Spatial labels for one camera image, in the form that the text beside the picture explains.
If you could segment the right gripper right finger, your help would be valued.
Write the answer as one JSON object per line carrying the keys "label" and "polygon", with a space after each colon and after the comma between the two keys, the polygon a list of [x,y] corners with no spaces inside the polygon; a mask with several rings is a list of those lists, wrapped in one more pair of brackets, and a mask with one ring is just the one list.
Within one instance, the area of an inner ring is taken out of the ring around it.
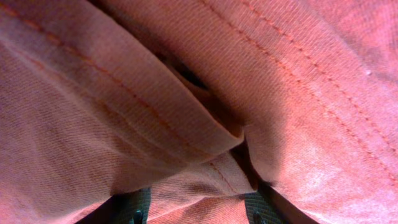
{"label": "right gripper right finger", "polygon": [[255,192],[244,194],[244,205],[249,224],[288,224],[283,214],[272,202],[271,187],[260,182]]}

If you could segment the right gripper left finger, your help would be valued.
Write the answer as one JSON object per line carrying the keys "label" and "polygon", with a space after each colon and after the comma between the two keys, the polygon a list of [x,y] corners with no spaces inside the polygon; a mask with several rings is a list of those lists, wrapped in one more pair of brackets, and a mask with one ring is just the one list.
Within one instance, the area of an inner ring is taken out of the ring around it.
{"label": "right gripper left finger", "polygon": [[144,188],[123,195],[116,195],[116,214],[111,224],[146,224],[149,216],[151,188]]}

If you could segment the red printed t-shirt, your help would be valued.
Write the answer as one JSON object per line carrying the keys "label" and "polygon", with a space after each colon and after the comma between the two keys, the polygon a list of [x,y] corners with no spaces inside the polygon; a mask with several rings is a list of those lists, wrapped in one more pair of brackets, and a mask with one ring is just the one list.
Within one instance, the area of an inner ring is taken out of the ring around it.
{"label": "red printed t-shirt", "polygon": [[2,1],[1,222],[397,222],[396,1]]}

